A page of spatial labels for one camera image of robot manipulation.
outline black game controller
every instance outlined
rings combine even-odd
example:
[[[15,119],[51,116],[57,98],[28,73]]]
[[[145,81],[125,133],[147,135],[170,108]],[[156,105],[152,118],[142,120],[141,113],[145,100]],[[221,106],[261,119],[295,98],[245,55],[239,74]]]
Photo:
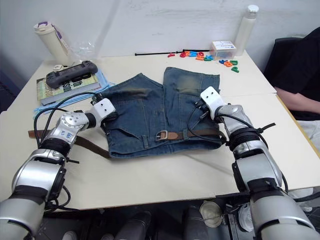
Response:
[[[98,72],[97,66],[91,61],[83,61],[81,64],[69,67],[62,71],[52,71],[46,75],[46,84],[56,89],[61,83],[73,80],[75,78],[88,78],[91,74]]]

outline person's arm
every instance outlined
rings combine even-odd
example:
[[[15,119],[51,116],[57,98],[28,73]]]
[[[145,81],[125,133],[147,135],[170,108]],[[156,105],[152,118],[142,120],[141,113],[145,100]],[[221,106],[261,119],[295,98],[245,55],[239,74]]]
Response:
[[[320,114],[320,101],[312,100],[300,93],[291,93],[278,87],[274,88],[289,110]]]

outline belt buckle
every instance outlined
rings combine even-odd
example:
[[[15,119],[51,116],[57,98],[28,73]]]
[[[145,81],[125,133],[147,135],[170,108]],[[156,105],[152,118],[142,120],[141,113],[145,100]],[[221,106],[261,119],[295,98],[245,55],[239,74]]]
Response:
[[[166,139],[168,139],[168,131],[167,130],[159,131],[155,135],[155,140],[156,141],[161,141],[161,140],[166,140]]]

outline brown leather belt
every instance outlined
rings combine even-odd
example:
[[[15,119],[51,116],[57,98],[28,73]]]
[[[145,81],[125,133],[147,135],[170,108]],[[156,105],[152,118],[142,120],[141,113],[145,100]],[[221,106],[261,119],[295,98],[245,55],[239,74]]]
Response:
[[[219,137],[221,136],[221,134],[223,135],[223,133],[219,130],[215,130],[215,129],[201,129],[201,130],[193,130],[193,133],[195,133],[196,135],[199,136],[216,136]],[[43,130],[38,130],[38,137],[41,138],[41,135],[43,133]],[[187,132],[187,136],[188,137],[195,137],[196,135],[194,135],[193,133],[191,133],[190,131]],[[36,134],[33,130],[29,130],[28,131],[28,135],[29,138],[36,138]],[[171,132],[171,131],[160,131],[157,133],[156,135],[156,141],[163,141],[163,140],[182,140],[184,139],[184,134],[182,132]],[[81,146],[85,149],[88,149],[106,159],[111,159],[109,151],[104,150],[103,148],[95,145],[94,143],[92,143],[91,141],[81,137],[81,136],[77,136],[75,139],[75,143],[78,146]]]

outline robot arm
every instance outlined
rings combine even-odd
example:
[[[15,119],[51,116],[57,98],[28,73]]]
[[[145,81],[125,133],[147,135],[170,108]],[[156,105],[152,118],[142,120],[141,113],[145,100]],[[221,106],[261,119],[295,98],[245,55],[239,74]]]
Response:
[[[1,239],[18,240],[35,236],[45,204],[59,197],[65,181],[67,155],[77,134],[99,128],[101,121],[115,111],[104,98],[91,110],[66,112],[16,172],[12,195],[0,204]]]
[[[225,104],[213,87],[200,96],[210,117],[224,123],[235,158],[234,179],[240,192],[249,192],[257,239],[319,240],[320,235],[302,209],[280,188],[282,173],[242,106]]]

